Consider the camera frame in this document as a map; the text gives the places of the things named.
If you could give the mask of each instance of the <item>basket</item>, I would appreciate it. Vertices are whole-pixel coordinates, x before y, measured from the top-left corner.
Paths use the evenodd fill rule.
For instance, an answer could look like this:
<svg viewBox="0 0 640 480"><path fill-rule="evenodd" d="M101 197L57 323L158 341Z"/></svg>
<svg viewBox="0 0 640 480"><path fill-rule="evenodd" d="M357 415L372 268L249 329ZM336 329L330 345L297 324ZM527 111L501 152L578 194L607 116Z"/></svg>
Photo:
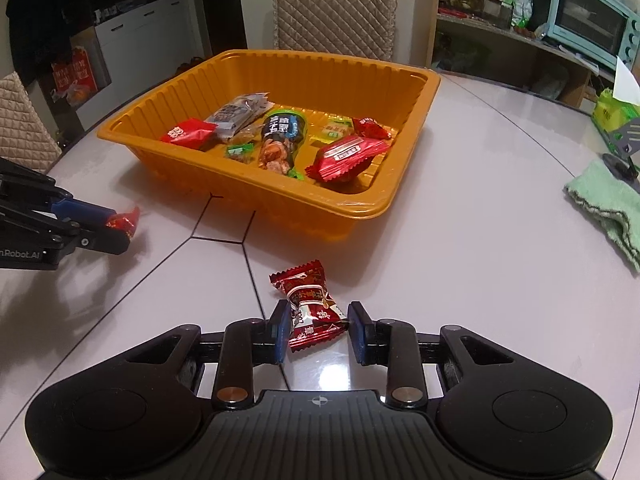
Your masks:
<svg viewBox="0 0 640 480"><path fill-rule="evenodd" d="M264 212L276 222L327 239L388 209L406 169L440 76L430 70L334 54L231 50L159 86L106 122L98 137L126 145L154 173L180 187L203 189ZM340 192L211 152L158 140L177 123L205 119L240 94L269 92L279 105L303 112L372 117L394 136L374 160L361 189ZM296 156L304 171L317 147Z"/></svg>

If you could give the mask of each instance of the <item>white table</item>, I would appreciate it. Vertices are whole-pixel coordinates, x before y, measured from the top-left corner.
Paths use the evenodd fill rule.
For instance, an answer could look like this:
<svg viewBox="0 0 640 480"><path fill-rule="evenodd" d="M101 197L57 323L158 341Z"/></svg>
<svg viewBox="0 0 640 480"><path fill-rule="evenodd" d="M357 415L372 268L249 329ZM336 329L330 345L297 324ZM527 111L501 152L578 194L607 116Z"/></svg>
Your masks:
<svg viewBox="0 0 640 480"><path fill-rule="evenodd" d="M618 463L640 384L640 283L562 192L601 150L587 116L443 78L392 208L326 244L167 189L89 135L52 176L84 200L138 204L139 231L122 256L77 250L57 272L0 271L0 480L41 471L24 433L37 391L179 324L210 332L268 316L279 298L269 274L314 258L344 308L359 300L420 332L462 324L592 388L614 417L598 470L635 479L638 424ZM384 389L384 370L356 365L346 336L289 353L283 370L297 390ZM277 367L255 377L257 389L286 387ZM210 367L203 384L210 394Z"/></svg>

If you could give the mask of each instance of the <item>metal screw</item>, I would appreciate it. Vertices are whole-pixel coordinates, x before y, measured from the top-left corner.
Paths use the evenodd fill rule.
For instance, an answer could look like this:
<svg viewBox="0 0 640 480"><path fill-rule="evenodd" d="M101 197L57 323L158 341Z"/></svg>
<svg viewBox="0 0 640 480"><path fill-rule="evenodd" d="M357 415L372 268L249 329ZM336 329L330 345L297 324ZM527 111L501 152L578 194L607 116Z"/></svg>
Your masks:
<svg viewBox="0 0 640 480"><path fill-rule="evenodd" d="M218 398L222 402L241 402L245 400L249 394L244 388L238 386L228 386L218 390Z"/></svg>
<svg viewBox="0 0 640 480"><path fill-rule="evenodd" d="M398 402L410 404L411 402L418 402L422 398L422 392L412 386L402 386L393 390L391 396Z"/></svg>

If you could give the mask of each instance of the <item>quilted chair cover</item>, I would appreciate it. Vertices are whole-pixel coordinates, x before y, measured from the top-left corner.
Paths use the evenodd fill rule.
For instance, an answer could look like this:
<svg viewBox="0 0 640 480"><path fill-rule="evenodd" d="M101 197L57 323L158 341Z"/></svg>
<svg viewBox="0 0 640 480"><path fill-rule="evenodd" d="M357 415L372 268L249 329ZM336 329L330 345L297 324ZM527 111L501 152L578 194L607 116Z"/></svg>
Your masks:
<svg viewBox="0 0 640 480"><path fill-rule="evenodd" d="M397 0L273 0L274 46L390 61Z"/></svg>
<svg viewBox="0 0 640 480"><path fill-rule="evenodd" d="M45 173L60 153L17 73L0 79L0 156Z"/></svg>

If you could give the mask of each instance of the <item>white cabinet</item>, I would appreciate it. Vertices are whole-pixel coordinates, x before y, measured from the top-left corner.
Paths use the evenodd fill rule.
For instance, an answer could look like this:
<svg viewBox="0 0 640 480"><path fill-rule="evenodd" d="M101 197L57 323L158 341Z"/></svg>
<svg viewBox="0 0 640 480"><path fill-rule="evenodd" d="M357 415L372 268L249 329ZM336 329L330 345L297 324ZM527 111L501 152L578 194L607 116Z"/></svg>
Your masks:
<svg viewBox="0 0 640 480"><path fill-rule="evenodd" d="M85 129L171 78L195 55L186 0L158 0L101 23L95 31L111 84L78 109Z"/></svg>

